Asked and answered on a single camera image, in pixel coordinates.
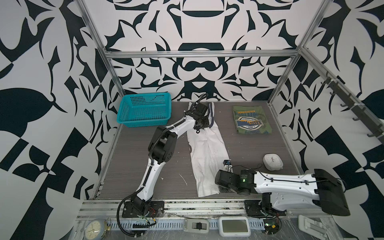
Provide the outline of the analog clock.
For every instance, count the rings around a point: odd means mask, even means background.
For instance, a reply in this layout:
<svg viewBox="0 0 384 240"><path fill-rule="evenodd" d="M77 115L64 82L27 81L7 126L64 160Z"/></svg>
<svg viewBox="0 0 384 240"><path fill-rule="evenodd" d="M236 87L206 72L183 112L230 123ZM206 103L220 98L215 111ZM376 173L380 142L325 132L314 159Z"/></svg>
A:
<svg viewBox="0 0 384 240"><path fill-rule="evenodd" d="M102 240L107 230L106 222L102 219L92 220L84 230L84 240Z"/></svg>

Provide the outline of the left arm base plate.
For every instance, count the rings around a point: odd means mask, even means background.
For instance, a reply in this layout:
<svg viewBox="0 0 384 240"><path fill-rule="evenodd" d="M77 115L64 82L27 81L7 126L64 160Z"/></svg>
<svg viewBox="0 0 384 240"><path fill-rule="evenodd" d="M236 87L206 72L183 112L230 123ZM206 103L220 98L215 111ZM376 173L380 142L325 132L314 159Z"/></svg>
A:
<svg viewBox="0 0 384 240"><path fill-rule="evenodd" d="M140 216L154 218L155 215L165 207L164 201L148 201L134 203L125 202L123 207L123 218L138 218Z"/></svg>

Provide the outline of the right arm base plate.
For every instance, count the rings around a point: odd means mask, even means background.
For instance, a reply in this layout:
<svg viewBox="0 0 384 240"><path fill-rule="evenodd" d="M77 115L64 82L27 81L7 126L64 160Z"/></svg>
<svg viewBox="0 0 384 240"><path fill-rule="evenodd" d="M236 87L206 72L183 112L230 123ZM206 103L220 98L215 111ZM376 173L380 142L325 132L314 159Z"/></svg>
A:
<svg viewBox="0 0 384 240"><path fill-rule="evenodd" d="M253 218L273 218L278 216L286 216L286 211L278 211L272 208L271 203L263 200L245 200L246 214Z"/></svg>

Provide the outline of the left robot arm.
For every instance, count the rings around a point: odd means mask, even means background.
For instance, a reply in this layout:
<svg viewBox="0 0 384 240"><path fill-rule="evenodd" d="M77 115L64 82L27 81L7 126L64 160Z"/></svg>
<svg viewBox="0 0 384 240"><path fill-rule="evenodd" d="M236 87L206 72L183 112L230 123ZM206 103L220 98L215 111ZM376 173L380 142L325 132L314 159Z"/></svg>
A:
<svg viewBox="0 0 384 240"><path fill-rule="evenodd" d="M212 104L195 102L177 122L157 127L148 148L146 172L136 192L129 197L130 201L125 203L126 211L131 208L132 212L141 215L148 212L157 180L165 164L173 157L178 138L190 130L198 134L209 128L214 120L213 114Z"/></svg>

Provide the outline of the white digital display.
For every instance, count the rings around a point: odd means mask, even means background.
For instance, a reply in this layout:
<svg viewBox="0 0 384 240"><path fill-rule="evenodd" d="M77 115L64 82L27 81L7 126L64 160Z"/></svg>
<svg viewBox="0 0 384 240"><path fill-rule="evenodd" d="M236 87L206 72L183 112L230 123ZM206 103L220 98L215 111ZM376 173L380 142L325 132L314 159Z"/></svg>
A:
<svg viewBox="0 0 384 240"><path fill-rule="evenodd" d="M218 219L221 237L250 237L249 220L241 216L222 216Z"/></svg>

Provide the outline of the green tank top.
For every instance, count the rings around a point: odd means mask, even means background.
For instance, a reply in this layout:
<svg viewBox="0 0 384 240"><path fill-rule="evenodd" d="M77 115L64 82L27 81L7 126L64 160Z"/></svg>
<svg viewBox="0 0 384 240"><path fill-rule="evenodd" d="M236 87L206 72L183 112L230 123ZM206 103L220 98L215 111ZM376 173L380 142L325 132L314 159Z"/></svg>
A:
<svg viewBox="0 0 384 240"><path fill-rule="evenodd" d="M234 123L238 134L272 134L265 111L261 106L233 106Z"/></svg>

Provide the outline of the white grey tank top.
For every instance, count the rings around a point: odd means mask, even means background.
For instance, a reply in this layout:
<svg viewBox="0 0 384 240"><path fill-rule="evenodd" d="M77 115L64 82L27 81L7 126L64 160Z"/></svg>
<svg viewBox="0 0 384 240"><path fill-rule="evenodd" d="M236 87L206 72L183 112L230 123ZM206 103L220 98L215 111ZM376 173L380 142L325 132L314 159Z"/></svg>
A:
<svg viewBox="0 0 384 240"><path fill-rule="evenodd" d="M191 163L196 179L198 197L208 197L219 194L219 187L215 184L215 177L224 168L223 162L229 155L221 132L215 122L215 104L209 103L209 126L187 131L187 139L191 149Z"/></svg>

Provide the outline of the teal plastic basket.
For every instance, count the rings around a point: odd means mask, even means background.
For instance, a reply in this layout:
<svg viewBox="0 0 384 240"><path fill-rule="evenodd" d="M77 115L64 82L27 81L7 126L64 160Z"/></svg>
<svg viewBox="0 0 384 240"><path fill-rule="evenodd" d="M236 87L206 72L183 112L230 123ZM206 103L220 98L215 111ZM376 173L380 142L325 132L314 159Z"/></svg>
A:
<svg viewBox="0 0 384 240"><path fill-rule="evenodd" d="M161 126L171 118L169 93L125 95L120 103L117 122L128 128Z"/></svg>

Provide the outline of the small green circuit board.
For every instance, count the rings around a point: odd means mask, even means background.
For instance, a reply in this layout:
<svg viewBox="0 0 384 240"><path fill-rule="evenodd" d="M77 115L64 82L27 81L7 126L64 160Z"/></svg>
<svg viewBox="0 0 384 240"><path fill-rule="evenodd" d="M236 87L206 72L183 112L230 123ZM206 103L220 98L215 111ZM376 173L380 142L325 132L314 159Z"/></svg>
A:
<svg viewBox="0 0 384 240"><path fill-rule="evenodd" d="M266 235L274 236L281 230L280 220L275 219L264 219L264 230L262 231Z"/></svg>

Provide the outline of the grey wall hook rack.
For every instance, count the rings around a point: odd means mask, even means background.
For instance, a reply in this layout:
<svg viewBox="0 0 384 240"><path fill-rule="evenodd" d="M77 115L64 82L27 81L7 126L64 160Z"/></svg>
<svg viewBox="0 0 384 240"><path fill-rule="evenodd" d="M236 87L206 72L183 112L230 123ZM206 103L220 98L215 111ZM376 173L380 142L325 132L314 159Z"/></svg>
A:
<svg viewBox="0 0 384 240"><path fill-rule="evenodd" d="M347 111L352 111L355 115L355 122L362 122L370 131L368 138L376 138L382 145L384 144L384 123L364 104L358 97L349 90L338 78L332 76L330 72L325 73L325 80L322 86L331 89L331 96L337 96L341 101L341 107Z"/></svg>

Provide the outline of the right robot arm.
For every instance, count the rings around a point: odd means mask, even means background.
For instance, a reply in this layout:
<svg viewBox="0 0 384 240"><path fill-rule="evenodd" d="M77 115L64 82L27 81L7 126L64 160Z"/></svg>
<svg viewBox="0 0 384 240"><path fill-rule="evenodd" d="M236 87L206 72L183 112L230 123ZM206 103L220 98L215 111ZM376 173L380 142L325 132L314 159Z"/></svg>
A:
<svg viewBox="0 0 384 240"><path fill-rule="evenodd" d="M249 169L235 174L220 170L215 183L225 192L261 195L260 201L245 201L249 217L275 218L293 209L320 209L341 217L351 214L342 182L321 169L306 175L276 175Z"/></svg>

